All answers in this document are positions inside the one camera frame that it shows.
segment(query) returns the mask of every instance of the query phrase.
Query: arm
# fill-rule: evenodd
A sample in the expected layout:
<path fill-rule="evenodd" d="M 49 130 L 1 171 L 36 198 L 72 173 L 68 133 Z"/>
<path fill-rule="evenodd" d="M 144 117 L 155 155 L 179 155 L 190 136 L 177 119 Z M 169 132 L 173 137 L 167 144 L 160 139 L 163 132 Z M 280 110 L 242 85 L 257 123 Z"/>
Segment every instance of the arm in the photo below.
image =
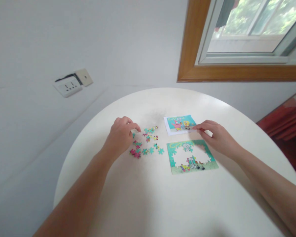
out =
<path fill-rule="evenodd" d="M 103 148 L 34 234 L 40 236 L 86 236 L 113 162 L 133 141 L 131 129 L 140 127 L 127 117 L 117 118 Z"/>
<path fill-rule="evenodd" d="M 241 147 L 218 123 L 206 120 L 193 129 L 197 129 L 202 138 L 215 150 L 241 167 L 292 234 L 296 236 L 296 185 Z M 213 136 L 207 135 L 205 130 L 211 131 Z"/>

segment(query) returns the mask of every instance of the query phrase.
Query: hand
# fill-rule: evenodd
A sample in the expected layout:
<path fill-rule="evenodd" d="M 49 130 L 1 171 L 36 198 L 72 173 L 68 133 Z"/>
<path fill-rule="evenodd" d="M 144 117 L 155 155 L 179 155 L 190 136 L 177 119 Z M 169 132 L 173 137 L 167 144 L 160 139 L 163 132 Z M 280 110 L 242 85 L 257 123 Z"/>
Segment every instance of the hand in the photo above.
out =
<path fill-rule="evenodd" d="M 214 121 L 206 120 L 194 126 L 193 129 L 196 129 L 205 142 L 212 148 L 229 158 L 235 157 L 243 150 L 242 146 L 235 141 L 227 130 Z M 205 133 L 205 130 L 211 131 L 213 133 L 212 137 Z"/>
<path fill-rule="evenodd" d="M 134 123 L 130 118 L 124 116 L 117 118 L 111 127 L 102 150 L 109 151 L 117 159 L 133 142 L 132 129 L 137 129 L 141 132 L 137 123 Z"/>

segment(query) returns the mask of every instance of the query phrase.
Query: electrical outlet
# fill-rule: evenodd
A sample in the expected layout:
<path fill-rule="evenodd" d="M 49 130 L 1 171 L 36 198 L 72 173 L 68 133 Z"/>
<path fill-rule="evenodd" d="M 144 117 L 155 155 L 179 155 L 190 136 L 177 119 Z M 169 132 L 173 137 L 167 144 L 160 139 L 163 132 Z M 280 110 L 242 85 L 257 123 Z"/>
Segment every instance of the electrical outlet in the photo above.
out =
<path fill-rule="evenodd" d="M 55 82 L 54 87 L 63 97 L 69 97 L 82 90 L 80 83 L 74 76 Z"/>
<path fill-rule="evenodd" d="M 75 72 L 84 86 L 88 86 L 93 83 L 88 71 L 84 68 Z"/>

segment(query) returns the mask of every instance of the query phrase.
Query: jigsaw puzzle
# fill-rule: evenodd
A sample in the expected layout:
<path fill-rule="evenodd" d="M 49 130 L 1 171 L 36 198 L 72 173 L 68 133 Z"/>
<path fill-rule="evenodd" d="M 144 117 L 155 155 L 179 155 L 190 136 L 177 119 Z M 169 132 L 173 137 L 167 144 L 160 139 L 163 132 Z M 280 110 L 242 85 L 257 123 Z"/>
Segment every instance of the jigsaw puzzle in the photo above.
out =
<path fill-rule="evenodd" d="M 167 143 L 172 174 L 218 169 L 204 140 Z"/>
<path fill-rule="evenodd" d="M 191 115 L 164 117 L 164 122 L 169 136 L 196 132 L 192 129 L 196 123 Z"/>

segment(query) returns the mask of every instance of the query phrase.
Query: patrick star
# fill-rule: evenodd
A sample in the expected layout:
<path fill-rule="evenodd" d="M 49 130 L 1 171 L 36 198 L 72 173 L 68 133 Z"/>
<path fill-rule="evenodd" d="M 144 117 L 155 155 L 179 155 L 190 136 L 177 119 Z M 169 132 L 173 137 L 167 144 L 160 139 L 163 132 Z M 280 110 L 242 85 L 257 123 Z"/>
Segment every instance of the patrick star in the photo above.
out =
<path fill-rule="evenodd" d="M 178 121 L 175 120 L 172 125 L 174 126 L 175 130 L 181 131 L 181 125 L 178 123 Z"/>

